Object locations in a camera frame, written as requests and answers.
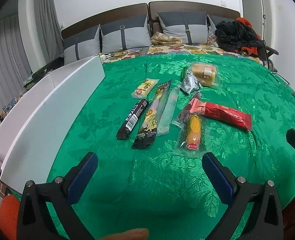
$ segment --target black chair armrest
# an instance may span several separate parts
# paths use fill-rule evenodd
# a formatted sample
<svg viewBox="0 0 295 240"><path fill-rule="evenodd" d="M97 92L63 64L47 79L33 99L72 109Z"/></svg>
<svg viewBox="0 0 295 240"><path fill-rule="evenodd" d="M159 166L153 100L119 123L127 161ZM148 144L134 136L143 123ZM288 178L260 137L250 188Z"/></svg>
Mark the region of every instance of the black chair armrest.
<svg viewBox="0 0 295 240"><path fill-rule="evenodd" d="M269 46L266 46L267 47L267 50L269 51L268 52L268 57L270 57L271 55L275 54L275 55L279 55L279 52L275 49L272 49L270 48Z"/></svg>

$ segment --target metal screw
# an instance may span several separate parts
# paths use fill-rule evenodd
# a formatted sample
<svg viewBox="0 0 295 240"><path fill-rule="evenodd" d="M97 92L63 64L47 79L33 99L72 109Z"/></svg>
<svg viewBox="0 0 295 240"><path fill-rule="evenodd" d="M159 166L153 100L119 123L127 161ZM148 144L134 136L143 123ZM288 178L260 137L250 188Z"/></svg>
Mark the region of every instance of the metal screw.
<svg viewBox="0 0 295 240"><path fill-rule="evenodd" d="M246 182L246 179L243 177L238 177L238 182L244 183L244 182Z"/></svg>
<svg viewBox="0 0 295 240"><path fill-rule="evenodd" d="M58 176L54 179L55 183L61 183L62 181L63 181L63 177L61 177L61 176Z"/></svg>
<svg viewBox="0 0 295 240"><path fill-rule="evenodd" d="M268 185L273 187L274 186L274 182L272 180L268 180Z"/></svg>
<svg viewBox="0 0 295 240"><path fill-rule="evenodd" d="M30 187L33 185L33 181L32 180L29 180L26 184L25 184L27 187Z"/></svg>

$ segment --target headboard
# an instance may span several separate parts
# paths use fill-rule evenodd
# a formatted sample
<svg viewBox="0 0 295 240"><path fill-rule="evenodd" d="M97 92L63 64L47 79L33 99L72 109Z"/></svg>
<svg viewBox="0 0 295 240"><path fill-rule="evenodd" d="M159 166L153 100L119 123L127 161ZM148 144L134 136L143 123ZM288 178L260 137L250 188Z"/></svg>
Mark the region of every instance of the headboard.
<svg viewBox="0 0 295 240"><path fill-rule="evenodd" d="M159 22L158 12L169 11L206 11L209 15L215 15L230 19L236 19L240 17L240 13L221 6L198 3L198 2L186 2L186 1L154 1L146 3L138 3L120 8L105 11L84 20L81 20L73 25L65 28L61 32L62 39L66 39L74 34L86 30L98 24L106 24L116 20L139 16L142 14L148 14L149 18L149 33L152 36L155 32L162 32L162 28Z"/></svg>
<svg viewBox="0 0 295 240"><path fill-rule="evenodd" d="M155 1L149 2L150 19L152 25L152 34L156 32L162 33L158 12L172 12L172 11L206 11L209 15L220 16L229 19L236 19L240 17L238 11L228 9L225 7L186 1Z"/></svg>
<svg viewBox="0 0 295 240"><path fill-rule="evenodd" d="M93 27L98 24L106 24L120 19L139 16L142 14L148 14L149 9L146 3L138 3L120 8L105 11L84 20L81 20L73 25L63 29L61 31L62 39L66 39L74 34L86 30L87 28Z"/></svg>

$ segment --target black jacket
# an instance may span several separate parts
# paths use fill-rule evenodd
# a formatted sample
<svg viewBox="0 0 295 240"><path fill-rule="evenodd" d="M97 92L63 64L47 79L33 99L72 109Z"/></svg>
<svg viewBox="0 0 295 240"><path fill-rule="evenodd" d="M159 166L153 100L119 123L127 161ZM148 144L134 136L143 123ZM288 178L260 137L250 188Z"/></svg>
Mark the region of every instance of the black jacket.
<svg viewBox="0 0 295 240"><path fill-rule="evenodd" d="M215 35L217 36L219 47L226 51L234 51L241 47L257 47L259 58L266 58L264 55L264 42L258 39L252 28L244 25L242 22L222 21L216 25Z"/></svg>

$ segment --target gray curtain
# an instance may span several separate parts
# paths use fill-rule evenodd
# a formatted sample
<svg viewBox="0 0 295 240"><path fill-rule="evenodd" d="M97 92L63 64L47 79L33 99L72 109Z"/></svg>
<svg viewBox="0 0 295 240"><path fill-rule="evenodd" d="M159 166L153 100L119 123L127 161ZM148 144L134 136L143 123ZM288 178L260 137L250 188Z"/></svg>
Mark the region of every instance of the gray curtain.
<svg viewBox="0 0 295 240"><path fill-rule="evenodd" d="M54 0L34 0L34 11L41 48L46 63L49 63L63 53Z"/></svg>
<svg viewBox="0 0 295 240"><path fill-rule="evenodd" d="M18 15L0 21L0 111L23 91L23 82L30 76L18 24Z"/></svg>

